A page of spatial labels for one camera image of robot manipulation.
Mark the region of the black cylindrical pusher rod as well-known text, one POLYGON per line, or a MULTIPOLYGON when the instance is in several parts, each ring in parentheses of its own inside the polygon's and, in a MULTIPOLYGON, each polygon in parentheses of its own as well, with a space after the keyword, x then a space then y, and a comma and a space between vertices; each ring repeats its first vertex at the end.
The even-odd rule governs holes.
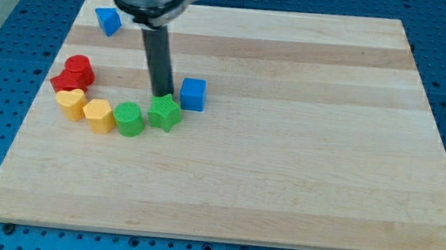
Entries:
POLYGON ((168 33, 166 26, 142 30, 153 96, 163 97, 174 93, 168 33))

